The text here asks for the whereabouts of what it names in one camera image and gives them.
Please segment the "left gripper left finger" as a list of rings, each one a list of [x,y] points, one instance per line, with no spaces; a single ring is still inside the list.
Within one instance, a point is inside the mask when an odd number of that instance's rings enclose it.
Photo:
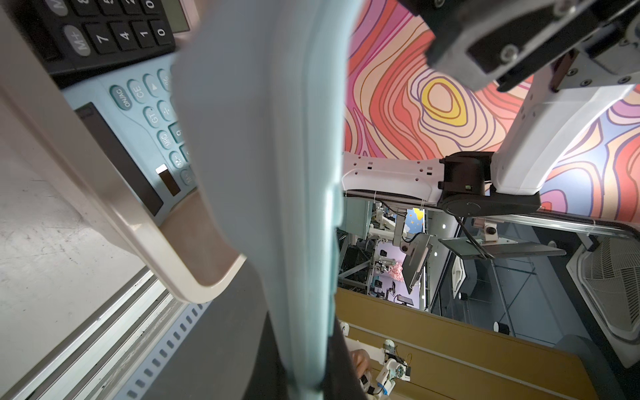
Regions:
[[[285,399],[287,385],[255,269],[243,265],[145,393],[146,399]]]

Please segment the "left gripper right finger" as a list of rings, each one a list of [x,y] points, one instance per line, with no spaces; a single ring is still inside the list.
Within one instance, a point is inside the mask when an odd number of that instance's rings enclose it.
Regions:
[[[328,340],[324,398],[327,400],[365,400],[366,398],[356,378],[350,353],[340,329],[335,329]]]

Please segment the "light blue calculator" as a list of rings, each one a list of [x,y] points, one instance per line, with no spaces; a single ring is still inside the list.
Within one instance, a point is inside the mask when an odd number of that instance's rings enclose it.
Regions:
[[[260,278],[291,399],[333,388],[348,51],[360,1],[215,1],[173,98],[198,191]]]
[[[156,225],[197,186],[173,107],[175,58],[152,58],[62,91]]]

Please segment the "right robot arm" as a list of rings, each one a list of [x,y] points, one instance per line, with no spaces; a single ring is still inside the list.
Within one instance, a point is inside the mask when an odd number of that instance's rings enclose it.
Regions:
[[[428,67],[425,22],[395,1],[366,1],[352,36],[344,148],[375,158],[424,160],[499,149],[530,82],[472,92]],[[637,223],[639,93],[586,126],[541,191],[545,210]]]

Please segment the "light blue calculator front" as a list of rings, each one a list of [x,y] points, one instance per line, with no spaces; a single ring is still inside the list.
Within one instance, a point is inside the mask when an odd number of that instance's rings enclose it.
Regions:
[[[156,225],[197,186],[173,107],[175,58],[152,58],[62,91]]]

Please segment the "pink calculator front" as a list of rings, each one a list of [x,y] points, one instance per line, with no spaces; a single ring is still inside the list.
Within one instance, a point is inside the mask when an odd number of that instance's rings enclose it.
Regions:
[[[169,25],[174,34],[191,33],[200,17],[195,0],[162,0]]]

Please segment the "black calculator front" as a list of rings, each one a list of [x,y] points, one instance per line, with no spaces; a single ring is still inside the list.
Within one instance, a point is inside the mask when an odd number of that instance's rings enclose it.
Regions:
[[[7,14],[50,76],[102,73],[171,53],[160,1],[6,1]]]

